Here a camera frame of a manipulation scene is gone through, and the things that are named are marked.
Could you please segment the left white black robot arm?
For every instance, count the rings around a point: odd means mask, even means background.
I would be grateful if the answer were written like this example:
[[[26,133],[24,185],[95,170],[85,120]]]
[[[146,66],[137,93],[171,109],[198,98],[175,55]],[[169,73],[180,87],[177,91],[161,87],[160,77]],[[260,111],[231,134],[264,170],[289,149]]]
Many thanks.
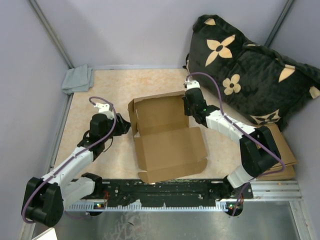
[[[27,182],[21,209],[23,221],[53,227],[75,202],[86,197],[101,197],[104,186],[100,176],[84,173],[79,179],[74,178],[107,150],[108,140],[127,134],[130,127],[131,123],[119,113],[112,117],[103,113],[93,115],[89,130],[71,155],[44,176],[32,177]]]

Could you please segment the brown cardboard box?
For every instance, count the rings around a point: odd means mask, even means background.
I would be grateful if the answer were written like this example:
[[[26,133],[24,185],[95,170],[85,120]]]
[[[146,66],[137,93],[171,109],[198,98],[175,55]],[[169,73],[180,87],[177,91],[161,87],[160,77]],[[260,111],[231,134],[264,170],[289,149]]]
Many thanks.
[[[207,150],[200,127],[190,127],[184,91],[132,99],[128,104],[138,177],[147,184],[202,173]]]

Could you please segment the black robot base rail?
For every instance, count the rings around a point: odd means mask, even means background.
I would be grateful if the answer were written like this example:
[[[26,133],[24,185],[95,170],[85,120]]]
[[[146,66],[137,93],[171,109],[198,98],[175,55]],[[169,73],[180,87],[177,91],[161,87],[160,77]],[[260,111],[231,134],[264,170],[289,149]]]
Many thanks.
[[[98,190],[83,200],[103,200],[108,207],[128,206],[140,201],[143,207],[214,207],[217,201],[252,199],[248,185],[232,188],[226,179],[176,179],[144,183],[138,179],[103,179]]]

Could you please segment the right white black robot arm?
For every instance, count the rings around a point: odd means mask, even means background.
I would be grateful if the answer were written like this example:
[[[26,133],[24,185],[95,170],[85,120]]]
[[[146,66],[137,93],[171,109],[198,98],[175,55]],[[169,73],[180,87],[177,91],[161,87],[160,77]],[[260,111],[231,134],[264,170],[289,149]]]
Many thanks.
[[[190,88],[182,97],[184,113],[208,129],[218,131],[239,145],[241,164],[224,178],[223,193],[236,197],[241,186],[259,177],[277,163],[284,165],[271,133],[266,126],[253,127],[237,121],[214,105],[208,105],[200,88]]]

